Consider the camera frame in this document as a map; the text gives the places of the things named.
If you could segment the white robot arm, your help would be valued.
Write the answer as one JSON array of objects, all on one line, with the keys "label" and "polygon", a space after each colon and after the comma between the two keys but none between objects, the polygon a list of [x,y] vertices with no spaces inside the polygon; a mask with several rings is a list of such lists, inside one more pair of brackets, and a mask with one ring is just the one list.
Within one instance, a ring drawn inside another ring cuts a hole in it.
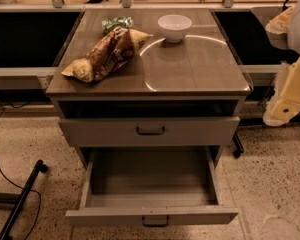
[{"label": "white robot arm", "polygon": [[[300,0],[270,20],[265,30],[275,35],[285,34],[287,47],[300,55]],[[300,57],[292,65],[281,64],[274,90],[263,122],[268,126],[281,126],[300,112]]]}]

